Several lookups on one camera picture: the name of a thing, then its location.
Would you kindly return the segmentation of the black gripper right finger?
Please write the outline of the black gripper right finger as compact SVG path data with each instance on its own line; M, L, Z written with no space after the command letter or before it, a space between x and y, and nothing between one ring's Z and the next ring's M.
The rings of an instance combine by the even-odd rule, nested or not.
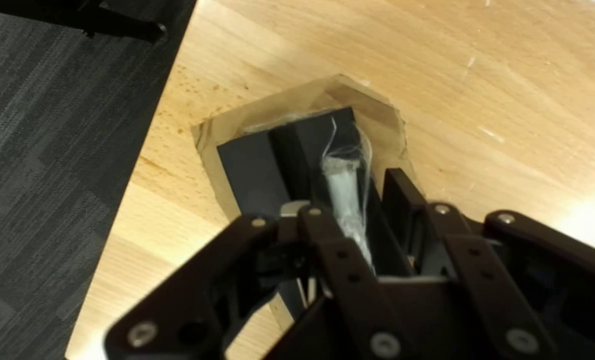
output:
M380 277L412 360L595 360L595 249L514 211L482 222L390 169Z

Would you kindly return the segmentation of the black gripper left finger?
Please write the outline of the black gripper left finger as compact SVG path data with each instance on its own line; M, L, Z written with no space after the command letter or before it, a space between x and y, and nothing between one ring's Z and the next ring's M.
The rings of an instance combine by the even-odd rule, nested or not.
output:
M128 310L104 336L108 360L226 360L246 323L284 284L316 301L262 360L412 360L406 325L336 218L240 216Z

